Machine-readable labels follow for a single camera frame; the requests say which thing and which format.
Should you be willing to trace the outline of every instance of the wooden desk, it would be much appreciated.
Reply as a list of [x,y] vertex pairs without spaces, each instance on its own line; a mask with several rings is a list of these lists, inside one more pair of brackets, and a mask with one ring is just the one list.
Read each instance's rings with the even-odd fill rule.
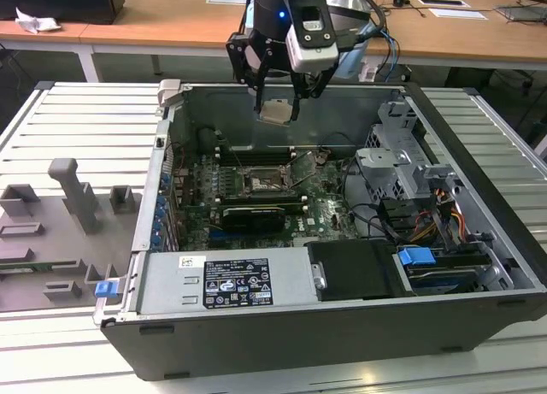
[[[410,1],[415,7],[423,7],[417,0]],[[463,1],[470,5],[469,9],[516,5],[515,0]],[[488,21],[437,18],[427,9],[421,12],[426,18],[412,9],[393,9],[387,17],[390,32],[401,45],[403,61],[424,63],[431,58],[457,59],[469,64],[451,66],[470,67],[484,66],[483,62],[500,62],[503,65],[511,65],[511,62],[547,64],[547,27],[543,25],[508,23],[497,11],[481,12]],[[381,52],[381,44],[381,40],[375,39],[369,45],[368,52]],[[471,61],[475,60],[482,62],[473,64]]]
[[[70,50],[79,55],[88,81],[101,79],[93,54],[226,56],[224,43],[238,27],[243,6],[206,0],[126,0],[114,25],[63,24],[63,31],[32,35],[13,22],[0,22],[6,48]],[[377,0],[389,3],[392,0]],[[515,0],[463,0],[472,9],[493,9]],[[420,4],[411,0],[414,6]],[[391,34],[401,45],[400,63],[475,68],[547,70],[547,28],[508,24],[496,11],[488,21],[437,18],[427,9],[392,10]],[[387,52],[384,40],[371,41],[369,62]]]

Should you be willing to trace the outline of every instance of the crumpled paper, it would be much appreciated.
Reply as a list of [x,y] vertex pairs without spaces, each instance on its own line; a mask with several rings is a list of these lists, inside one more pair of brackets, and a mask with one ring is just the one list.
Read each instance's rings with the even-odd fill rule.
[[56,29],[61,29],[61,26],[58,25],[57,21],[53,18],[36,18],[34,16],[23,14],[18,8],[15,10],[17,11],[17,18],[15,18],[15,22],[17,22],[25,31],[37,34],[38,32],[55,31]]

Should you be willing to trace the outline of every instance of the motherboard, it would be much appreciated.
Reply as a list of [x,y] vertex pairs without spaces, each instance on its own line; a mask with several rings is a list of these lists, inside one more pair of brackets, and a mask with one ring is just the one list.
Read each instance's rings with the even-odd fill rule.
[[179,249],[298,247],[358,238],[341,195],[344,160],[329,155],[293,150],[198,157],[177,177]]

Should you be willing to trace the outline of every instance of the slotted aluminum table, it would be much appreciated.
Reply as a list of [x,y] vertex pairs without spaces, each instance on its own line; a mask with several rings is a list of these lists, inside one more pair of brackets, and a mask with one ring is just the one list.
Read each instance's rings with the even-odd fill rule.
[[[55,156],[73,156],[95,192],[118,181],[142,191],[160,119],[156,88],[57,83],[35,91],[0,138],[0,189],[32,181],[40,196],[59,194],[47,167]],[[545,247],[545,165],[480,97],[425,92]],[[91,312],[0,314],[2,394],[547,392],[547,317],[515,324],[467,353],[147,383],[93,325]]]

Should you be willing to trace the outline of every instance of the power supply label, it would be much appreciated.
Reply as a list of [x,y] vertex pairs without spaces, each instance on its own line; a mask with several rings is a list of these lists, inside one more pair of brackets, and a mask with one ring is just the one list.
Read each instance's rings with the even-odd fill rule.
[[206,309],[274,304],[268,259],[205,262],[203,278]]

